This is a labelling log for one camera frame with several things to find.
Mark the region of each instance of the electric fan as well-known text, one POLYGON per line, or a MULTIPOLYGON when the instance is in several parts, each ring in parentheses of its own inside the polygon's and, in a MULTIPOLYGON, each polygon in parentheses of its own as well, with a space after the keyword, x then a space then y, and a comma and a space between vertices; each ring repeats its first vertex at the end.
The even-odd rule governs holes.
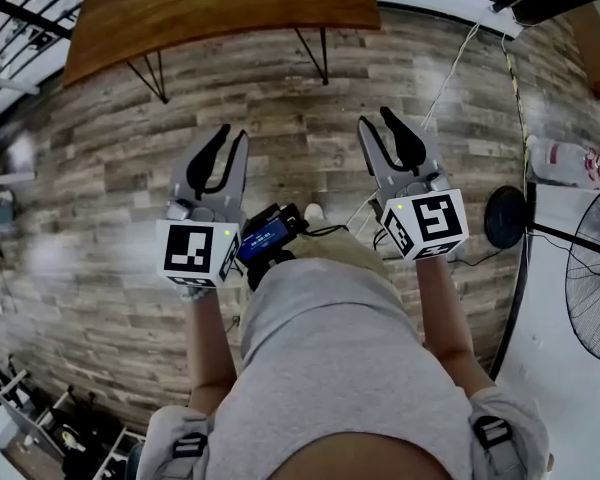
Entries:
POLYGON ((565 279, 569 320, 580 343, 600 359, 600 193, 585 212, 575 235, 533 222, 522 192, 501 187, 489 199, 485 233, 495 247, 515 245, 525 228, 571 242, 565 279))

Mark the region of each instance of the blue display screen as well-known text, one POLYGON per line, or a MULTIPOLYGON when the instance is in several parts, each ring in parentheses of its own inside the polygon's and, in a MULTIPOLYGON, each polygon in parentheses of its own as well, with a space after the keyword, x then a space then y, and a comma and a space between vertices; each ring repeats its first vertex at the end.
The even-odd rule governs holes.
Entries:
POLYGON ((282 240, 289 232, 280 219, 269 222, 256 233, 249 235, 240 246, 238 258, 240 261, 250 261, 258 254, 264 252, 268 247, 282 240))

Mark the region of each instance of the white marker cube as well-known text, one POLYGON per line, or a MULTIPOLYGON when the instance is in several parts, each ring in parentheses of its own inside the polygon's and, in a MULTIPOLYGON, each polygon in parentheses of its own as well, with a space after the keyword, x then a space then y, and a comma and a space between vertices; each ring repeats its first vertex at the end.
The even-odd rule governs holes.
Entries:
POLYGON ((469 238, 458 189, 390 199, 382 225, 407 261, 447 254, 469 238))
POLYGON ((240 248, 238 224, 159 220, 157 272, 181 286, 218 287, 240 248))

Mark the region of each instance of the plastic bottle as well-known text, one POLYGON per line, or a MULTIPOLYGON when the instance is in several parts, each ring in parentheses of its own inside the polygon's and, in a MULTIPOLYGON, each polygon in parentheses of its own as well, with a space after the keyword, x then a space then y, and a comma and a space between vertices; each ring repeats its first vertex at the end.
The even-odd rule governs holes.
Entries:
POLYGON ((531 167, 537 178, 600 189, 600 152, 568 142, 529 137, 531 167))

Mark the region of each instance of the khaki shorts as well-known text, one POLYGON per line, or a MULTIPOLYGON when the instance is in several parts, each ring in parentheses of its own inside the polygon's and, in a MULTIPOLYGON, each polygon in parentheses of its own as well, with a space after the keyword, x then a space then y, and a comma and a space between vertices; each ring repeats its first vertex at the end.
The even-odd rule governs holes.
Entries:
MULTIPOLYGON (((333 226, 329 221, 312 219, 309 221, 308 231, 329 226, 333 226)), ((389 272, 387 272, 380 255, 361 244, 346 229, 339 229, 321 237, 298 235, 285 249, 291 251, 298 259, 323 258, 339 261, 346 265, 371 270, 387 281, 389 280, 389 272)))

